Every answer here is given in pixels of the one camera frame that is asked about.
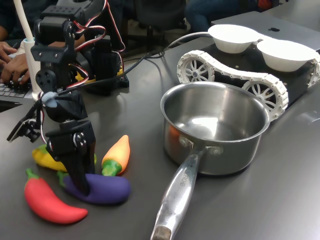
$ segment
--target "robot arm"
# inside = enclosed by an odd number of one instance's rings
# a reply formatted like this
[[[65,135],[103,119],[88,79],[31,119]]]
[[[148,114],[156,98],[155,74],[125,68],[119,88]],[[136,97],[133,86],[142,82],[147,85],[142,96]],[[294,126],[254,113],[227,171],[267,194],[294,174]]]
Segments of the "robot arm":
[[[91,76],[96,76],[96,80],[117,74],[119,55],[112,52],[111,40],[117,43],[112,44],[113,46],[120,46],[123,42],[119,34],[110,34],[109,39],[104,39],[108,26],[118,32],[112,20],[107,0],[59,0],[57,5],[48,7],[42,13],[41,19],[35,23],[35,45],[31,53],[41,65],[35,79],[43,96],[7,138],[11,142],[17,137],[27,136],[34,142],[42,136],[46,141],[42,134],[42,106],[45,105],[49,118],[60,123],[59,129],[45,134],[48,137],[46,149],[55,161],[64,164],[75,186],[85,195],[90,192],[85,174],[95,172],[95,134],[91,122],[84,120],[88,115],[81,94],[77,90],[65,91],[59,95],[57,92],[83,84],[89,79],[88,72],[92,72]],[[91,26],[92,22],[101,24]],[[83,34],[87,42],[75,49],[75,40]],[[101,40],[99,44],[93,44],[98,40]],[[65,46],[48,46],[53,42],[65,42]],[[103,69],[89,69],[94,66],[91,62],[94,58],[99,58],[104,63],[116,64],[107,70],[106,66]],[[83,61],[87,63],[87,70],[79,66]],[[85,80],[80,83],[75,79],[75,67],[86,75]]]

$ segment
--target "stainless steel saucepan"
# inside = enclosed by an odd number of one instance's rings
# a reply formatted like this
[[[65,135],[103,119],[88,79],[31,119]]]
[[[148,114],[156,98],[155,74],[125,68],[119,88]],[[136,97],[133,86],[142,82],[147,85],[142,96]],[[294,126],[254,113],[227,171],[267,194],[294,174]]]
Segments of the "stainless steel saucepan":
[[[181,164],[167,188],[151,240],[172,240],[185,216],[197,173],[229,175],[252,161],[268,110],[253,94],[217,82],[192,82],[161,99],[164,149]]]

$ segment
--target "pot rim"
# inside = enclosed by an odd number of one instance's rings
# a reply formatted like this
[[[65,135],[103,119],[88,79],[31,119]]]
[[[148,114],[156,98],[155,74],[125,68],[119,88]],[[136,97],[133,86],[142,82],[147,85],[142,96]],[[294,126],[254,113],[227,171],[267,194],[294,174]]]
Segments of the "pot rim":
[[[239,92],[243,92],[244,94],[248,95],[249,97],[251,97],[253,100],[255,100],[257,102],[257,104],[261,105],[261,107],[264,109],[264,116],[265,116],[265,124],[263,126],[263,128],[257,132],[256,134],[247,137],[247,138],[242,138],[242,139],[237,139],[237,140],[212,140],[209,138],[204,138],[204,137],[197,137],[194,136],[188,132],[186,132],[185,130],[181,129],[180,127],[176,126],[167,116],[166,112],[165,112],[165,103],[167,101],[167,99],[174,94],[175,92],[177,92],[180,89],[184,89],[184,88],[192,88],[193,85],[207,85],[207,86],[216,86],[219,88],[231,88],[231,89],[235,89]],[[254,139],[258,136],[260,136],[261,134],[263,134],[269,127],[270,125],[270,116],[269,116],[269,111],[267,110],[267,108],[260,102],[260,100],[252,93],[243,90],[240,87],[237,86],[233,86],[230,84],[225,84],[225,83],[221,83],[221,82],[212,82],[212,81],[196,81],[196,82],[189,82],[189,83],[183,83],[183,84],[179,84],[177,86],[172,87],[171,89],[169,89],[161,98],[160,101],[160,108],[161,108],[161,112],[162,115],[164,116],[164,118],[176,129],[178,129],[180,132],[182,132],[183,134],[192,137],[192,138],[196,138],[198,140],[203,140],[203,141],[209,141],[209,142],[213,142],[213,143],[239,143],[239,142],[244,142],[244,141],[248,141],[251,139]]]

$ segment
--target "saucepan handle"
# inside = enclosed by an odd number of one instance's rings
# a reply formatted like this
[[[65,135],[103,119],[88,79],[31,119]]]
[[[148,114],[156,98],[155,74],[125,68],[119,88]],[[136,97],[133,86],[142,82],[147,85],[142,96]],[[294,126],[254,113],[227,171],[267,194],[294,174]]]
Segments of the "saucepan handle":
[[[175,236],[186,214],[203,153],[192,150],[174,174],[156,216],[151,240],[172,240]]]

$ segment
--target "keyboard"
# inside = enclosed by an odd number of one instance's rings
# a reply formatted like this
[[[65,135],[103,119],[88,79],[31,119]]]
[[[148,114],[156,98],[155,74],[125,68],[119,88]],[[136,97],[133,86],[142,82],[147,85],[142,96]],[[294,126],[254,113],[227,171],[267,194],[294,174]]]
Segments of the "keyboard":
[[[23,85],[14,84],[12,81],[9,84],[0,83],[0,96],[24,98],[31,89],[31,83]]]

